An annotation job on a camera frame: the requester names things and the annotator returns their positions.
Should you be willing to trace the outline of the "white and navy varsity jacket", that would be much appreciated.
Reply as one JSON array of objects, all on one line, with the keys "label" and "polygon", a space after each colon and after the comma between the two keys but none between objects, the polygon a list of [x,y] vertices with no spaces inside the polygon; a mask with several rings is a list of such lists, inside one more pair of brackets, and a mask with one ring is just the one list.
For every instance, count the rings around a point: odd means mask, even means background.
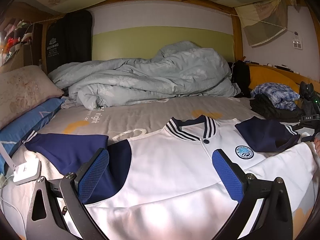
[{"label": "white and navy varsity jacket", "polygon": [[[290,125],[252,117],[245,121],[171,118],[154,132],[112,145],[104,135],[32,133],[25,147],[46,157],[63,175],[35,186],[27,219],[29,239],[131,239],[164,224],[163,213],[178,227],[209,239],[291,239],[292,206],[299,206],[317,170],[316,155]],[[81,203],[75,189],[78,169],[99,148],[107,149],[109,164],[89,200]],[[246,175],[247,190],[216,233],[208,204],[223,185],[212,163],[213,152],[223,150]],[[124,208],[164,204],[164,211],[142,211],[142,218]],[[227,194],[218,204],[225,207]]]}]

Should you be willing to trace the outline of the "blue plaid folded shirt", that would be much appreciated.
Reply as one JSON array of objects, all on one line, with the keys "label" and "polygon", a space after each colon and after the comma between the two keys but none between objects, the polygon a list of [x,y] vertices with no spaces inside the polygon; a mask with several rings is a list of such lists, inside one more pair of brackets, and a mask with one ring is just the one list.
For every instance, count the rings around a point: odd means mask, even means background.
[{"label": "blue plaid folded shirt", "polygon": [[254,98],[258,94],[267,96],[274,107],[289,111],[296,109],[296,101],[298,101],[300,98],[300,95],[290,86],[274,82],[267,82],[257,85],[251,91],[251,96]]}]

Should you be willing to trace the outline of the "black folded garment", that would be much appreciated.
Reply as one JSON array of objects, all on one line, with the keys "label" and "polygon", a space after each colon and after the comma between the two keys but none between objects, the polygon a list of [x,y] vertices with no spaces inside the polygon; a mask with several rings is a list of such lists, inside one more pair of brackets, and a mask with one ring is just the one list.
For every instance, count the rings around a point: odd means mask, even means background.
[{"label": "black folded garment", "polygon": [[294,110],[278,109],[274,107],[271,100],[264,94],[257,94],[249,101],[251,110],[263,116],[266,120],[277,120],[279,122],[299,122],[304,112],[296,107]]}]

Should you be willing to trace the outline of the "white power adapter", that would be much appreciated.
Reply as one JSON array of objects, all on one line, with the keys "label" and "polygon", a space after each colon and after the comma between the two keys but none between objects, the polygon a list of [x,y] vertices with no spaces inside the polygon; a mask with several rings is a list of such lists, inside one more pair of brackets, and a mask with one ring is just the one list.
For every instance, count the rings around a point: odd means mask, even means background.
[{"label": "white power adapter", "polygon": [[36,180],[40,176],[41,162],[38,158],[22,163],[14,170],[13,183],[21,185]]}]

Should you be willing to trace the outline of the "black backpack by headboard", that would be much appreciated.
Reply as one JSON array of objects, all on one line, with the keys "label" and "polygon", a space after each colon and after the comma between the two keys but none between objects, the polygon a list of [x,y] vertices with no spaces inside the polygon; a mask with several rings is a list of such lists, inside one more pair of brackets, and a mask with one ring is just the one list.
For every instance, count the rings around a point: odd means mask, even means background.
[{"label": "black backpack by headboard", "polygon": [[229,68],[232,73],[231,82],[236,83],[240,88],[240,93],[236,98],[251,98],[251,90],[249,85],[251,83],[251,76],[249,66],[244,61],[229,62]]}]

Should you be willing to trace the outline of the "blue patterned pillow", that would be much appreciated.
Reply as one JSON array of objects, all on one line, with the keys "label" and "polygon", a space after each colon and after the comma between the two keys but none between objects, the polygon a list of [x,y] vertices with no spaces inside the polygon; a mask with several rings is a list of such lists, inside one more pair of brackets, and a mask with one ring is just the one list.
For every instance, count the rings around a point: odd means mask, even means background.
[{"label": "blue patterned pillow", "polygon": [[15,165],[25,162],[16,153],[22,141],[27,139],[32,131],[37,132],[46,126],[61,109],[62,103],[64,100],[60,98],[48,99],[1,129],[1,144]]}]

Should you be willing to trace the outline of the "beige floral pillow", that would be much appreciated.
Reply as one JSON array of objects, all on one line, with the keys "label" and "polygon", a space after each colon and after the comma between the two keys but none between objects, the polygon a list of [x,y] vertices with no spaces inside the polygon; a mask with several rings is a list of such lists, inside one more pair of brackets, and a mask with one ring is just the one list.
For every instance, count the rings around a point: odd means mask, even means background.
[{"label": "beige floral pillow", "polygon": [[1,128],[51,98],[58,88],[38,66],[25,66],[1,74]]}]

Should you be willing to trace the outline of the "light grey floral duvet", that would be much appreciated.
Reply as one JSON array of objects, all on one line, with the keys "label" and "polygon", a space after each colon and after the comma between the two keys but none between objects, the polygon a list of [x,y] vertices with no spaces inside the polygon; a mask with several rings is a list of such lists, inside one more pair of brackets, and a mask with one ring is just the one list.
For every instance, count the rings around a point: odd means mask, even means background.
[{"label": "light grey floral duvet", "polygon": [[67,63],[49,73],[70,101],[89,110],[159,99],[212,95],[233,97],[227,61],[213,48],[190,41],[164,46],[151,59],[121,58]]}]

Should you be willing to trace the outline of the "black hanging bag with logo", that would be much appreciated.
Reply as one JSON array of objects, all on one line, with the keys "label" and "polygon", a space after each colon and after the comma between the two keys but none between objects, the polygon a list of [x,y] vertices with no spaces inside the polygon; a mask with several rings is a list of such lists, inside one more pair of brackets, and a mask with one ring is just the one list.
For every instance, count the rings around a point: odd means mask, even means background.
[{"label": "black hanging bag with logo", "polygon": [[72,62],[92,59],[92,14],[79,10],[52,23],[46,34],[46,66],[50,73]]}]

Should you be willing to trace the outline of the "white wall socket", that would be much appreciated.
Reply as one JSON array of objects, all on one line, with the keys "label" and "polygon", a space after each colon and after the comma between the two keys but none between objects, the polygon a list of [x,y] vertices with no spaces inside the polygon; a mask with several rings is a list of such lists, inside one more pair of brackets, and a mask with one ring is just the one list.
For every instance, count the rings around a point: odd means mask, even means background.
[{"label": "white wall socket", "polygon": [[302,44],[301,40],[298,39],[298,38],[294,38],[294,39],[293,39],[293,47],[294,47],[295,49],[302,50],[302,49],[303,49],[303,44]]}]

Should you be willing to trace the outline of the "wooden bed frame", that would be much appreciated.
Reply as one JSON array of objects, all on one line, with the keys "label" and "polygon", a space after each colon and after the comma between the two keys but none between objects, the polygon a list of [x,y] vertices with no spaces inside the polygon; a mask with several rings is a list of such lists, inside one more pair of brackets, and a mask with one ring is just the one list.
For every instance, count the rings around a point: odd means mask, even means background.
[{"label": "wooden bed frame", "polygon": [[[121,2],[132,2],[132,1],[147,1],[147,0],[105,0],[101,3],[92,5],[88,8],[94,8],[94,7],[99,7],[102,5],[108,5],[108,4],[113,4],[113,3],[121,3]],[[205,8],[210,8],[210,9],[215,9],[218,12],[223,12],[229,16],[231,16],[232,19],[232,28],[233,28],[233,51],[234,51],[234,57],[235,60],[244,60],[244,51],[243,51],[243,40],[242,40],[242,32],[241,32],[241,23],[239,20],[239,17],[237,15],[237,12],[234,8],[231,7],[227,7],[221,4],[217,4],[215,2],[209,1],[209,0],[156,0],[156,1],[173,1],[173,2],[178,2],[178,3],[188,3],[188,4],[193,4],[193,5],[199,5]],[[300,4],[301,6],[306,6],[308,7],[310,14],[311,14],[311,18],[313,21],[313,25],[315,28],[315,32],[316,32],[316,37],[317,37],[317,43],[318,43],[318,52],[319,52],[319,18],[317,16],[319,16],[317,13],[318,12],[314,12],[313,8],[311,6],[309,6],[308,3],[306,3],[304,0],[300,0]],[[42,63],[43,63],[43,67],[44,67],[44,72],[47,72],[47,67],[46,67],[46,34],[47,34],[47,29],[48,27],[55,21],[58,20],[60,18],[62,18],[64,16],[64,14],[61,14],[59,16],[54,16],[53,18],[49,18],[47,20],[44,20],[43,23],[43,27],[42,27],[42,38],[41,38],[41,56],[42,56]],[[271,68],[271,67],[267,67],[267,66],[262,66],[262,65],[258,65],[258,64],[248,64],[249,66],[261,66],[261,67],[265,67],[265,68]],[[295,81],[295,83],[300,84],[300,82],[304,81],[306,83],[313,83],[314,89],[317,93],[319,93],[319,82],[309,78],[309,77],[305,77],[299,74],[294,74],[292,72],[288,72],[285,70],[281,70],[281,69],[277,69],[277,68],[271,68],[276,70],[277,72],[280,72],[281,74],[289,77],[290,79],[292,79],[293,81]]]}]

